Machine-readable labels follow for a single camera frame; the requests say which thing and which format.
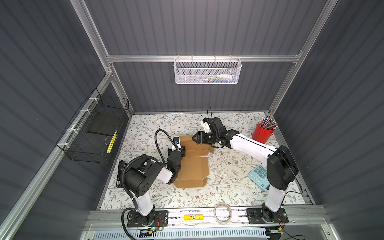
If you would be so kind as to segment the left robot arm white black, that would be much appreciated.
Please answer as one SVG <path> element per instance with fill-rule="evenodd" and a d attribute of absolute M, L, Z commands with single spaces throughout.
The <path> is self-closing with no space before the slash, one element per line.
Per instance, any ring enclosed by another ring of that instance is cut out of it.
<path fill-rule="evenodd" d="M 185 155 L 185 147 L 181 145 L 181 138 L 177 136 L 173 138 L 173 147 L 169 150 L 165 164 L 143 154 L 124 166 L 121 184 L 133 201 L 137 213 L 143 217 L 153 214 L 155 206 L 149 194 L 150 187 L 155 180 L 172 184 L 182 169 L 182 159 Z"/>

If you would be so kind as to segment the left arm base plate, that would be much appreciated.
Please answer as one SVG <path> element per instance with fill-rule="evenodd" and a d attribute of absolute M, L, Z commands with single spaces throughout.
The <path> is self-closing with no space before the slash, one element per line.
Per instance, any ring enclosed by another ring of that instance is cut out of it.
<path fill-rule="evenodd" d="M 167 227 L 169 211 L 154 210 L 148 216 L 142 216 L 136 211 L 130 211 L 127 216 L 127 227 Z"/>

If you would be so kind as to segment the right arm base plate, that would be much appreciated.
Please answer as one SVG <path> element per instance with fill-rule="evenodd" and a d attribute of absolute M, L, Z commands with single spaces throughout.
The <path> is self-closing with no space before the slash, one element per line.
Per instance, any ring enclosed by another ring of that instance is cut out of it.
<path fill-rule="evenodd" d="M 260 208 L 247 208 L 246 215 L 250 224 L 286 224 L 289 222 L 283 207 L 273 212 L 263 204 Z"/>

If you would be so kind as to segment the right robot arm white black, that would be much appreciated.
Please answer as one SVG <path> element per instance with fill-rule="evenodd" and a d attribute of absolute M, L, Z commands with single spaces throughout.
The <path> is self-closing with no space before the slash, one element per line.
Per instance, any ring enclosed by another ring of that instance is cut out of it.
<path fill-rule="evenodd" d="M 192 137 L 197 144 L 234 149 L 254 157 L 266 165 L 270 187 L 262 209 L 266 213 L 277 213 L 282 207 L 290 183 L 296 179 L 299 173 L 289 148 L 262 144 L 236 130 L 227 130 L 218 117 L 204 118 L 201 126 L 204 130 L 197 132 Z"/>

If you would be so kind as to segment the brown cardboard box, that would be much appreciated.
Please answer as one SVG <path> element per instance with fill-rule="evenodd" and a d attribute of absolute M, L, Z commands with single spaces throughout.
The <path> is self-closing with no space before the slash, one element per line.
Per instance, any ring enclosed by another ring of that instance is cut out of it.
<path fill-rule="evenodd" d="M 208 182 L 209 161 L 208 154 L 214 153 L 210 145 L 197 144 L 193 136 L 180 136 L 181 146 L 186 148 L 186 156 L 181 162 L 181 171 L 174 181 L 178 189 L 202 188 Z"/>

